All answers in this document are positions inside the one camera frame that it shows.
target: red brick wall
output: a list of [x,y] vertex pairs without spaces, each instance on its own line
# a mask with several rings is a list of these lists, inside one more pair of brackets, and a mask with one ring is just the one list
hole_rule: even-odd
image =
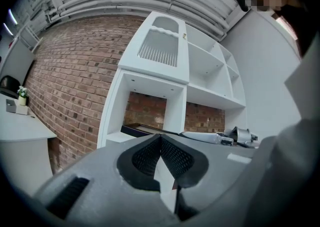
[[[104,16],[75,20],[42,34],[26,79],[29,106],[57,134],[48,143],[53,170],[97,147],[104,103],[117,64],[144,18]],[[166,101],[133,93],[124,122],[162,128]],[[221,131],[224,112],[187,103],[185,129]]]
[[[124,115],[124,124],[140,123],[162,129],[166,111],[166,99],[131,92]],[[223,132],[225,111],[187,102],[185,131]]]

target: black chair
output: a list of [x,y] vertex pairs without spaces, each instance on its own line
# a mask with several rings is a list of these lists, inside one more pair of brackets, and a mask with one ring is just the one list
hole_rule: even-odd
[[0,94],[18,99],[20,82],[11,76],[4,76],[0,81]]

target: white desk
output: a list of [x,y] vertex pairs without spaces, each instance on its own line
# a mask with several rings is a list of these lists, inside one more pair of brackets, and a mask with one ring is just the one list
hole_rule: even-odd
[[0,159],[11,183],[30,196],[44,184],[52,171],[48,138],[57,137],[28,109],[28,115],[6,111],[0,94]]

